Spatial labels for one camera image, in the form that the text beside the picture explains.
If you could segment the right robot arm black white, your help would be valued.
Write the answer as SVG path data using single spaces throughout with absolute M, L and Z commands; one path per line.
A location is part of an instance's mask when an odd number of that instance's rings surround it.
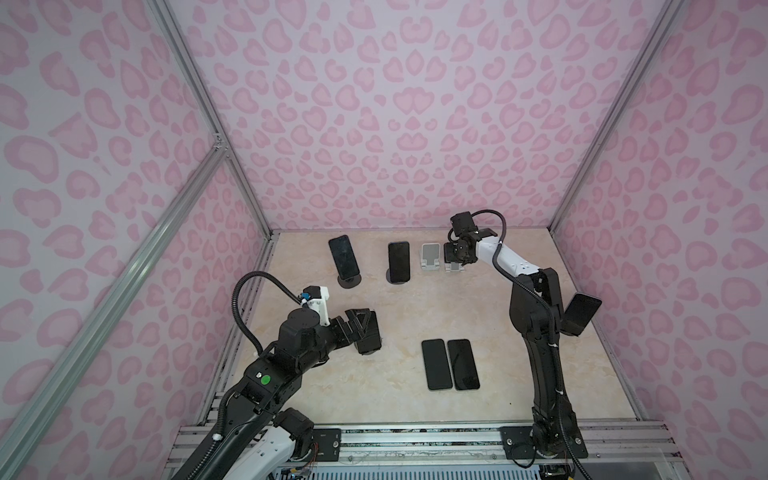
M 460 212 L 450 218 L 445 261 L 462 266 L 491 265 L 512 283 L 509 318 L 521 335 L 533 381 L 531 441 L 544 458 L 588 456 L 568 398 L 560 355 L 563 317 L 557 272 L 524 259 L 505 244 L 504 216 L 491 209 Z

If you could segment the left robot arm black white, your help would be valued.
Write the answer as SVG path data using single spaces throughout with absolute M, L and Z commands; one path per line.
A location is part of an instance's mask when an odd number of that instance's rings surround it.
M 308 307 L 291 311 L 278 338 L 225 392 L 214 426 L 173 477 L 266 479 L 290 460 L 309 465 L 318 455 L 314 423 L 285 404 L 305 373 L 350 345 L 361 355 L 381 348 L 375 311 L 351 309 L 327 326 Z

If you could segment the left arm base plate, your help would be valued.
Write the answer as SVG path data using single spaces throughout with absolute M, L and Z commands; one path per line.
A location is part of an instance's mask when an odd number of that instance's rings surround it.
M 337 462 L 340 457 L 342 430 L 339 428 L 316 428 L 312 433 L 312 443 L 316 447 L 315 461 L 319 463 Z

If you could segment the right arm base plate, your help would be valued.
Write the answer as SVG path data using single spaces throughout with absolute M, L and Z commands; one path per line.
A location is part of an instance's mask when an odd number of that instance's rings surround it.
M 573 455 L 579 460 L 589 456 L 586 441 L 577 433 L 570 437 L 566 444 L 560 442 L 550 450 L 541 453 L 535 446 L 531 436 L 531 426 L 502 426 L 499 428 L 501 444 L 507 460 L 564 460 Z

